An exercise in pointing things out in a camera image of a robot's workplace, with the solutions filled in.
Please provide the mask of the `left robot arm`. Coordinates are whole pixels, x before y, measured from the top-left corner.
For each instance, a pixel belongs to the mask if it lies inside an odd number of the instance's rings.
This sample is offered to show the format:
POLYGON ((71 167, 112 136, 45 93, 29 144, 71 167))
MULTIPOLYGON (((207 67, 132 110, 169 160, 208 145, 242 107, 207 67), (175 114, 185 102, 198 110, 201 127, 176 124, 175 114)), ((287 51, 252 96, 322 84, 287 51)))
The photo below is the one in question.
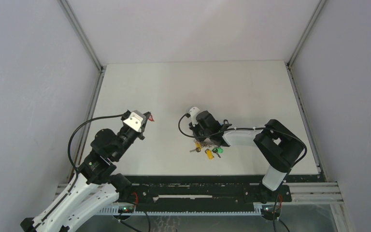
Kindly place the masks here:
POLYGON ((25 218, 25 232, 75 232, 102 208, 116 201, 131 200, 132 183, 122 174, 114 174, 119 162, 136 139, 144 139, 144 130, 152 120, 150 112, 126 111, 118 115, 122 128, 115 133, 101 129, 91 142, 91 151, 60 195, 39 215, 25 218))

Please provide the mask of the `metal key organizer ring plate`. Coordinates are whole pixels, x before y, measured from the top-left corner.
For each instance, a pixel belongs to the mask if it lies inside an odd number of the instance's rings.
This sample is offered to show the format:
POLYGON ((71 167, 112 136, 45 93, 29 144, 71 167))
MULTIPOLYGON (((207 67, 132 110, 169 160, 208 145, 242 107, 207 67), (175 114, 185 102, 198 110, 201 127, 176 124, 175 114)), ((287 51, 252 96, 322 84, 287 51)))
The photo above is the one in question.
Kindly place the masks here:
POLYGON ((224 119, 223 123, 220 123, 216 120, 214 122, 209 123, 218 123, 218 132, 215 132, 212 135, 217 135, 218 142, 217 143, 211 143, 209 139, 206 139, 203 142, 199 142, 196 138, 194 139, 194 142, 196 143, 197 147, 200 151, 204 151, 204 153, 207 155, 207 157, 212 160, 214 158, 214 155, 217 155, 219 158, 221 158, 220 154, 223 153, 223 147, 230 147, 230 145, 225 141, 223 138, 224 131, 230 127, 232 124, 228 122, 227 119, 224 119))

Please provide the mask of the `key with red tag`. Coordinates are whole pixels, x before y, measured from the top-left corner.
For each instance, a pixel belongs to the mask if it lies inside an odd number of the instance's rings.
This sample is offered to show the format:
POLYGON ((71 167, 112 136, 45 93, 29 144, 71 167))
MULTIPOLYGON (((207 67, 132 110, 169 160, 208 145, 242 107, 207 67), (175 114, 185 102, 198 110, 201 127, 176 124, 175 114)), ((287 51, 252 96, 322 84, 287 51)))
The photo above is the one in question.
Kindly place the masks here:
POLYGON ((151 112, 148 113, 148 116, 147 116, 147 119, 151 122, 154 122, 154 118, 153 118, 153 115, 151 114, 151 112))

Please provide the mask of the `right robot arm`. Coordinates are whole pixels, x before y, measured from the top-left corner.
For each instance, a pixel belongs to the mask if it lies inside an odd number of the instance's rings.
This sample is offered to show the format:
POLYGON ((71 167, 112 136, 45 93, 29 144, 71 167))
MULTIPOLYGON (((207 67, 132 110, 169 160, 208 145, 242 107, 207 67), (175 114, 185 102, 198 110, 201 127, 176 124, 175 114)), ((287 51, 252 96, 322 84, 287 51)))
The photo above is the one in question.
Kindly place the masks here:
POLYGON ((266 201, 273 201, 279 195, 279 187, 286 176, 308 152, 305 143, 276 119, 269 120, 263 127, 238 128, 227 120, 219 122, 207 110, 197 107, 189 108, 183 117, 190 119, 188 128, 192 133, 182 134, 199 144, 212 145, 213 153, 232 146, 259 149, 269 164, 259 189, 260 196, 266 201))

